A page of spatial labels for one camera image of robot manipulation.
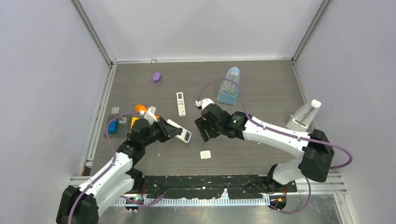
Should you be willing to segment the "small white remote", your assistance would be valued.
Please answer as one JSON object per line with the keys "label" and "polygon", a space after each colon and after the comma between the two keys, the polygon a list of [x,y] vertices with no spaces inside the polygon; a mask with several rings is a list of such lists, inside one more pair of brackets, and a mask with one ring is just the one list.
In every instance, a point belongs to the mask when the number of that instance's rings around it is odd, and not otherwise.
{"label": "small white remote", "polygon": [[180,126],[179,124],[177,124],[176,122],[168,119],[166,121],[168,124],[170,124],[171,126],[175,127],[176,129],[178,129],[178,135],[176,135],[176,137],[181,140],[184,143],[189,143],[191,140],[191,135],[192,133],[190,131],[188,131],[187,129],[185,129],[184,127]]}

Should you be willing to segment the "white remote control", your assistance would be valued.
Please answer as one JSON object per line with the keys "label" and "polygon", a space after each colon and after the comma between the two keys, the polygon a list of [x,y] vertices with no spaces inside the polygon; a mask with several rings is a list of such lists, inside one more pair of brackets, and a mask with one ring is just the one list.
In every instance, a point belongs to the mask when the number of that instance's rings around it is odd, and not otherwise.
{"label": "white remote control", "polygon": [[177,92],[177,108],[179,117],[185,117],[184,94],[182,92]]}

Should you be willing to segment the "small white battery cover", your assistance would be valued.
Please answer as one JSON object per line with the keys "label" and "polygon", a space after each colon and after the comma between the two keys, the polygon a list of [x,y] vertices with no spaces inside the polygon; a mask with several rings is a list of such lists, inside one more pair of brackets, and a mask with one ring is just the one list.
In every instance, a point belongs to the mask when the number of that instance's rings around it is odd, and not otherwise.
{"label": "small white battery cover", "polygon": [[210,159],[211,156],[211,151],[210,150],[205,150],[200,152],[200,158],[201,159]]}

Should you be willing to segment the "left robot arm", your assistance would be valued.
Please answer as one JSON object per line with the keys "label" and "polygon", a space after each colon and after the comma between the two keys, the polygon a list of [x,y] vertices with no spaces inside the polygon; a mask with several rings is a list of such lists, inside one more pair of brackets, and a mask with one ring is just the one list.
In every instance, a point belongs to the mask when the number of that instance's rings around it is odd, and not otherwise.
{"label": "left robot arm", "polygon": [[157,141],[164,143],[182,136],[184,132],[182,127],[162,117],[153,122],[136,119],[127,139],[99,172],[79,186],[70,185],[64,190],[56,223],[97,224],[107,208],[123,194],[142,190],[142,172],[134,166],[145,155],[145,148]]}

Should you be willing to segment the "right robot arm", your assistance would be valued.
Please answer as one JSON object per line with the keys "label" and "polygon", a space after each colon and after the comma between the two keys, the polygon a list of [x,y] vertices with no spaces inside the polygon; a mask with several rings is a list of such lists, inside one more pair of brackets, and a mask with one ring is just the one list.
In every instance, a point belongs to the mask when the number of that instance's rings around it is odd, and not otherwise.
{"label": "right robot arm", "polygon": [[308,178],[325,182],[334,156],[333,148],[323,131],[296,132],[268,124],[244,112],[229,114],[209,99],[196,102],[201,110],[194,122],[204,142],[219,135],[251,140],[281,149],[295,158],[271,167],[266,177],[267,187],[279,191],[289,182]]}

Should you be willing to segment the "yellow tape measure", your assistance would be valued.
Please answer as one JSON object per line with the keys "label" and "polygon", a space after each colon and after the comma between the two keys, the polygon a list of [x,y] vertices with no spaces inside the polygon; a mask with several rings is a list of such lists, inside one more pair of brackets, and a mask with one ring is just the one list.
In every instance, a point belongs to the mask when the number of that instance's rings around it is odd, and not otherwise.
{"label": "yellow tape measure", "polygon": [[133,125],[134,125],[135,121],[137,121],[137,120],[139,120],[138,117],[132,117],[132,118],[131,118],[129,133],[132,133]]}

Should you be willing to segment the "purple cap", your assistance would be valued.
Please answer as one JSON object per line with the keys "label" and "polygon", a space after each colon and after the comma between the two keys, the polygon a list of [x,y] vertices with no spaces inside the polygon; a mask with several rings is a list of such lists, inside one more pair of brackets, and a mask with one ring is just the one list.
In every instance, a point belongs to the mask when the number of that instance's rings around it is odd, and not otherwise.
{"label": "purple cap", "polygon": [[155,72],[152,76],[152,80],[155,84],[159,84],[161,82],[162,75],[160,72]]}

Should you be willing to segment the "blue lego brick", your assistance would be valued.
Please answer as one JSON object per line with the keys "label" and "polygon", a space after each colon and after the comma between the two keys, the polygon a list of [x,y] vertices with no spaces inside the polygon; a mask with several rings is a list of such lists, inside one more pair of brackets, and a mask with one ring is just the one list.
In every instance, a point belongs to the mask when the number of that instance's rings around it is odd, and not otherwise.
{"label": "blue lego brick", "polygon": [[118,120],[114,120],[114,121],[110,122],[107,127],[107,132],[109,134],[116,134],[118,131],[118,126],[119,126]]}

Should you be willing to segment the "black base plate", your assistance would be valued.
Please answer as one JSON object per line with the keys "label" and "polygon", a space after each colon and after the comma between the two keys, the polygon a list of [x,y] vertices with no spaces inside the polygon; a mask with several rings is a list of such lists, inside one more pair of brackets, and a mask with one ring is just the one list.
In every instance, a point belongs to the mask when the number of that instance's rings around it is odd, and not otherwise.
{"label": "black base plate", "polygon": [[295,193],[295,182],[270,188],[266,175],[146,175],[140,193],[149,198],[219,199],[225,191],[230,199],[256,199],[263,194]]}

